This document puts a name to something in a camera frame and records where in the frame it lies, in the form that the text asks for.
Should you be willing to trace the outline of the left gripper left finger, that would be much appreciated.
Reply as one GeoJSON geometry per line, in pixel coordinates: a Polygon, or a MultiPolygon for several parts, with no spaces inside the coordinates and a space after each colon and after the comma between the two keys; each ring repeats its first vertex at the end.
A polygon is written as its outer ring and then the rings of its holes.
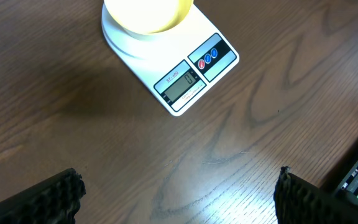
{"type": "Polygon", "coordinates": [[[0,224],[74,224],[85,194],[82,176],[64,170],[0,202],[0,224]]]}

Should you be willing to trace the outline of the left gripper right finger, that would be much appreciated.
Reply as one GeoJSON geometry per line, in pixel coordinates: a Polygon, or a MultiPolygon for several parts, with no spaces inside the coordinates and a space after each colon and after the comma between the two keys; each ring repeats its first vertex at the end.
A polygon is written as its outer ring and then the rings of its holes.
{"type": "Polygon", "coordinates": [[[273,200],[278,224],[358,224],[358,198],[349,191],[333,196],[280,169],[273,200]]]}

